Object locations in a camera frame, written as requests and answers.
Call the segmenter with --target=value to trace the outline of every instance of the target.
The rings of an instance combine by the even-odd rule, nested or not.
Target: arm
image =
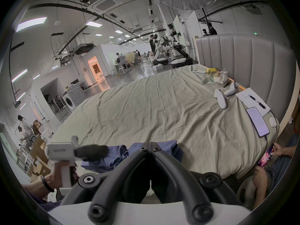
[[[63,161],[59,163],[54,164],[54,170],[53,173],[48,174],[45,176],[45,180],[47,184],[52,188],[52,189],[58,189],[62,186],[62,174],[61,174],[61,167],[63,166],[68,166],[69,162]],[[43,198],[45,197],[50,191],[44,186],[43,182],[41,180],[30,183],[30,184],[23,184],[23,188],[31,193],[32,195],[38,197],[38,198]]]
[[[273,145],[274,145],[274,152],[271,153],[272,156],[286,155],[286,156],[289,156],[291,158],[293,157],[294,152],[296,150],[296,146],[297,146],[297,145],[295,145],[295,146],[292,146],[292,147],[283,148],[276,142],[274,142]]]
[[[256,200],[253,206],[253,210],[254,210],[264,201],[265,194],[267,192],[268,176],[267,176],[267,172],[262,167],[259,166],[255,167],[253,184],[257,189]]]

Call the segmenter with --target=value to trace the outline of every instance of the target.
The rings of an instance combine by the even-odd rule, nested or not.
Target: beige bedsheet
[[[183,165],[192,171],[216,172],[223,178],[244,175],[263,155],[266,140],[259,138],[245,105],[233,95],[222,110],[216,88],[229,86],[203,80],[193,73],[202,65],[186,66],[111,88],[85,100],[54,134],[51,142],[80,145],[126,145],[177,140],[184,151]],[[276,129],[269,127],[268,146]]]

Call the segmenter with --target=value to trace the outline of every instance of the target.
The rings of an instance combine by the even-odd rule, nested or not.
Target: headboard
[[[296,58],[289,47],[261,36],[223,34],[195,38],[200,64],[226,69],[228,77],[250,87],[279,122],[291,101]]]

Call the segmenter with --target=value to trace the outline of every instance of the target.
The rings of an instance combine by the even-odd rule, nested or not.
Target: bracelet
[[[41,178],[41,180],[42,180],[44,186],[45,186],[51,193],[53,193],[54,190],[48,185],[48,183],[47,183],[46,180],[45,180],[44,175],[42,175],[40,178]]]

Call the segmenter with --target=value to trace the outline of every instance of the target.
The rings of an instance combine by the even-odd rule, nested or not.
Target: human hand
[[[69,166],[70,162],[69,161],[61,161],[58,163],[54,164],[54,170],[51,174],[48,174],[45,176],[45,180],[47,184],[52,188],[52,189],[57,189],[62,187],[62,167],[64,166]],[[72,176],[74,178],[74,181],[78,181],[78,176],[76,173],[76,167],[73,167],[73,172]]]
[[[278,143],[273,143],[274,152],[271,153],[272,156],[281,156],[284,154],[284,148],[281,147]]]
[[[268,176],[267,172],[260,166],[255,167],[254,176],[252,178],[254,186],[257,190],[267,190]]]

